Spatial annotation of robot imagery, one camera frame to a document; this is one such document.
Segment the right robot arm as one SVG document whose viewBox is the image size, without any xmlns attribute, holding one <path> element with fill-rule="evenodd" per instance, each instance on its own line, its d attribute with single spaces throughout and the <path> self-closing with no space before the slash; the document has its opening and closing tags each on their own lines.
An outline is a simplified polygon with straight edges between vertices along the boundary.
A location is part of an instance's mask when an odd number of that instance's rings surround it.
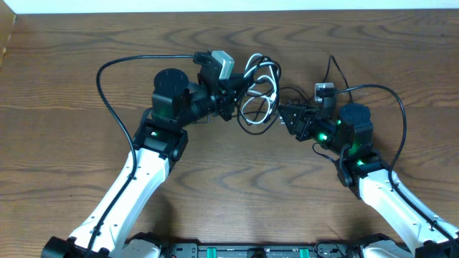
<svg viewBox="0 0 459 258">
<path fill-rule="evenodd" d="M 406 245 L 403 256 L 457 257 L 458 228 L 439 217 L 399 179 L 394 163 L 373 147 L 370 109 L 351 102 L 336 107 L 335 89 L 316 90 L 321 106 L 280 105 L 288 132 L 335 153 L 341 184 L 377 211 Z"/>
</svg>

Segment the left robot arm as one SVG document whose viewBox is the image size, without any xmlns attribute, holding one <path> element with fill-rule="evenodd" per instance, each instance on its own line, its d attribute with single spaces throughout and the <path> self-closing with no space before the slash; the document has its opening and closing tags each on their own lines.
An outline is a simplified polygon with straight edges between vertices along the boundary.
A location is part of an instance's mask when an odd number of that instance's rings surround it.
<svg viewBox="0 0 459 258">
<path fill-rule="evenodd" d="M 51 237 L 42 257 L 162 257 L 164 247 L 151 240 L 128 239 L 154 191 L 166 180 L 188 143 L 185 126 L 208 115 L 230 120 L 235 104 L 253 83 L 253 69 L 233 73 L 224 51 L 190 56 L 200 65 L 196 83 L 176 68 L 153 80 L 152 106 L 144 111 L 135 135 L 127 135 L 130 153 L 119 176 L 88 218 L 68 239 Z"/>
</svg>

